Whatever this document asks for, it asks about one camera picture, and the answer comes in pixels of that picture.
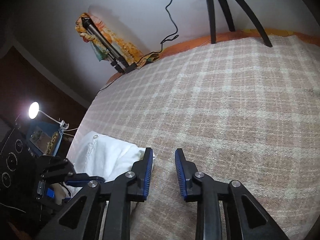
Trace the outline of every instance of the black bracket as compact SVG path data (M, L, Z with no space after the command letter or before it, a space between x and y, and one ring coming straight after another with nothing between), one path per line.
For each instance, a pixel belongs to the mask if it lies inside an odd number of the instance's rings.
M100 183L105 181L98 176L89 177L86 173L76 173L72 163L68 159L41 155L36 160L34 199L43 206L59 212L62 206L54 202L54 190L51 184L65 182L73 187L83 187L91 180L96 180Z
M131 201L144 202L147 199L152 162L153 151L146 148L143 159L135 162L131 171L119 175L115 180L105 183L99 179L86 180L83 188L44 226L35 239L97 240L106 201L109 201L103 240L129 240L130 204ZM67 181L75 182L70 177Z
M237 180L215 181L175 152L180 193L186 202L197 202L196 240L222 240L219 201L222 201L228 240L288 240L285 233Z

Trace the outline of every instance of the power cord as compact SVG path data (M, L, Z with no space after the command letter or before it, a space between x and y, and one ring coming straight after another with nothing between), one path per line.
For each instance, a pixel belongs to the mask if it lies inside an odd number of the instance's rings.
M59 182L60 186L64 187L68 191L69 197L71 197L71 192L70 190L63 184L63 182Z
M64 132L68 132L68 131L73 131L73 130L77 130L79 127L74 128L74 129L69 129L69 130L63 130Z
M174 33L166 36L166 37L160 42L160 44L161 44L161 50L160 50L160 51L158 51L158 52L157 52L157 51L153 51L153 52L150 52L150 53L142 56L141 59L139 59L139 61L137 62L137 64L140 63L140 61L141 61L145 56L148 56L148 55L151 55L151 54L154 54L154 53L155 53L155 54L161 53L161 52L163 51L163 44L164 44L166 41L174 41L176 38L179 37L179 35L177 34L177 33L178 33L178 27L177 27L176 23L174 22L174 20L172 20L171 14L170 14L170 12L168 11L168 7L171 5L171 3L172 3L172 0L170 0L170 2L168 3L168 5L165 7L165 10L168 12L171 22L172 22L172 23L174 24L174 26L176 27L176 31L175 31Z
M15 209L15 210L19 210L19 211L21 211L21 212L23 212L23 213L26 213L25 211L23 211L23 210L21 210L21 209L19 209L19 208L15 208L15 207L12 207L12 206L7 206L7 205L5 205L5 204L3 204L3 203L1 203L1 202L0 202L0 205L3 205L3 206L5 206L5 207L12 208L12 209Z

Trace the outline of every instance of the plaid blanket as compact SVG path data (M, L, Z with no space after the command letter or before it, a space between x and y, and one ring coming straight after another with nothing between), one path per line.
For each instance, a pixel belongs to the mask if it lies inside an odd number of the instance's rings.
M297 37L198 47L135 70L101 91L68 153L94 130L152 147L148 200L131 239L194 239L196 203L180 197L174 151L215 180L241 181L290 239L320 214L320 49Z

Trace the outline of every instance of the black cable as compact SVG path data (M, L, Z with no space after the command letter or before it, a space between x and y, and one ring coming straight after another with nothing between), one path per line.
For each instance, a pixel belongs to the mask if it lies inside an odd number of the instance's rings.
M172 23L174 24L174 26L176 27L176 31L175 31L174 33L166 36L166 37L160 42L160 44L161 44L161 50L160 50L160 51L158 51L158 52L157 52L157 51L153 51L153 52L150 52L150 53L142 56L141 59L139 59L139 61L137 62L137 64L139 64L139 62L140 62L145 56L151 55L151 54L153 54L153 53L155 53L155 54L161 53L161 52L163 51L163 44L164 44L166 41L173 41L173 40L175 40L176 38L179 37L179 35L175 35L175 34L178 33L178 27L177 27L176 23L174 22L174 20L172 20L171 14L170 14L170 12L168 11L168 7L171 5L171 3L172 3L172 0L170 0L170 2L168 3L168 5L165 7L165 10L168 12L169 18L170 18L171 22L172 22Z
M70 190L63 184L63 182L59 182L59 184L68 191L68 195L69 195L69 197L71 197L71 192L70 192Z

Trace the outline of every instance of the white lamp arm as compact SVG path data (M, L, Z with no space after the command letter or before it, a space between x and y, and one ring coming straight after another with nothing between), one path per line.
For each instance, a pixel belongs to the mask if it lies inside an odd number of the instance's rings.
M58 122L57 120L53 119L51 116L47 115L45 112L42 112L41 110L39 110L39 112L41 112L42 114L44 114L46 117L49 117L51 120L57 122L58 124L61 124L61 122Z

